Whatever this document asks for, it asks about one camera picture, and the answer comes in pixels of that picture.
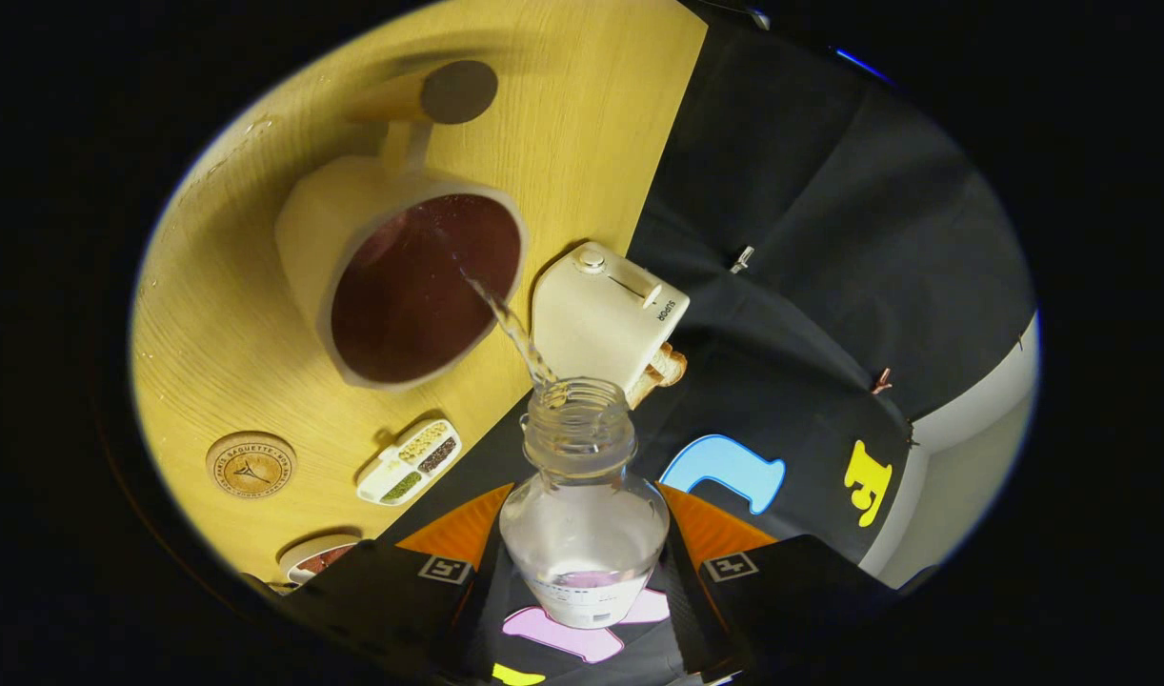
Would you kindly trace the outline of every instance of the yellow letter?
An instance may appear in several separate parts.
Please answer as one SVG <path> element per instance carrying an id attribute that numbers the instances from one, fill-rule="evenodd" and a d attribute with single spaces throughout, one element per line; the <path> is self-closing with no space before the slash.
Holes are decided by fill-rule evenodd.
<path id="1" fill-rule="evenodd" d="M 852 458 L 849 459 L 849 469 L 844 473 L 844 486 L 861 483 L 861 488 L 852 491 L 852 503 L 859 510 L 865 510 L 857 523 L 860 526 L 870 526 L 874 517 L 879 515 L 879 505 L 883 503 L 883 495 L 887 495 L 887 485 L 890 483 L 890 465 L 882 466 L 875 464 L 874 459 L 866 454 L 866 444 L 857 440 L 852 447 Z"/>
<path id="2" fill-rule="evenodd" d="M 544 680 L 542 673 L 521 673 L 505 667 L 505 665 L 494 663 L 494 677 L 498 678 L 506 686 L 531 686 Z"/>

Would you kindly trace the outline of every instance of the bottle label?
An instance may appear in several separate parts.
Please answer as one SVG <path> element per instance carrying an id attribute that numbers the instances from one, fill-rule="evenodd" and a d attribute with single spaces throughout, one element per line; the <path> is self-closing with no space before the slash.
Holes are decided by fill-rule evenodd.
<path id="1" fill-rule="evenodd" d="M 644 573 L 637 579 L 595 589 L 575 589 L 534 579 L 528 579 L 527 586 L 535 594 L 539 604 L 542 604 L 544 611 L 559 624 L 572 625 L 574 629 L 603 629 L 604 625 L 625 620 L 648 578 L 651 574 Z"/>

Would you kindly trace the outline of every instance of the glass bottle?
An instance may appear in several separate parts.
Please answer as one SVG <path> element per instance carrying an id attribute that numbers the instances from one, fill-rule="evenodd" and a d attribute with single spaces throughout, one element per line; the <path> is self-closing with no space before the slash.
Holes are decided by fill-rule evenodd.
<path id="1" fill-rule="evenodd" d="M 560 624 L 625 620 L 654 572 L 668 507 L 630 474 L 637 434 L 620 387 L 569 379 L 527 403 L 524 454 L 539 469 L 502 505 L 499 528 L 518 572 Z"/>

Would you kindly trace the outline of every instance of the bread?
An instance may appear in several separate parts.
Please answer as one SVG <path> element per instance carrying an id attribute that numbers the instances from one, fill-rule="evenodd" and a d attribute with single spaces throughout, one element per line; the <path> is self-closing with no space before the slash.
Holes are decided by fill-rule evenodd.
<path id="1" fill-rule="evenodd" d="M 643 372 L 643 376 L 637 379 L 632 391 L 630 391 L 629 406 L 636 409 L 646 399 L 647 395 L 651 395 L 651 390 L 655 390 L 660 386 L 674 386 L 683 379 L 683 373 L 687 369 L 688 360 L 683 353 L 670 348 L 669 342 L 662 342 L 662 346 L 651 358 L 651 363 Z"/>

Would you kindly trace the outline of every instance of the yellow shape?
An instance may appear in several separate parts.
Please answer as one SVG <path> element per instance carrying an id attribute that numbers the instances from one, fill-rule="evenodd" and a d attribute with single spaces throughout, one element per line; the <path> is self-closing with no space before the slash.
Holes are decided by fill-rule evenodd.
<path id="1" fill-rule="evenodd" d="M 870 526 L 874 517 L 879 516 L 879 505 L 883 503 L 887 495 L 887 486 L 890 483 L 890 465 L 882 466 L 875 464 L 874 459 L 866 453 L 866 444 L 857 440 L 852 446 L 852 457 L 849 458 L 849 469 L 844 473 L 844 487 L 853 483 L 861 483 L 861 488 L 852 491 L 852 503 L 859 510 L 865 510 L 857 519 L 860 526 Z"/>
<path id="2" fill-rule="evenodd" d="M 506 483 L 469 500 L 421 526 L 417 533 L 396 546 L 404 547 L 405 551 L 425 552 L 427 556 L 468 560 L 473 568 L 480 568 L 481 556 L 485 554 L 485 544 L 494 529 L 494 517 L 498 516 L 511 488 L 513 483 Z"/>
<path id="3" fill-rule="evenodd" d="M 658 485 L 670 516 L 683 536 L 683 546 L 691 557 L 696 573 L 704 560 L 711 560 L 734 552 L 751 551 L 752 547 L 767 546 L 778 539 L 740 521 L 737 516 L 709 504 L 698 496 L 683 490 Z"/>
<path id="4" fill-rule="evenodd" d="M 531 686 L 544 680 L 542 673 L 521 673 L 498 663 L 494 663 L 494 677 L 506 686 Z"/>

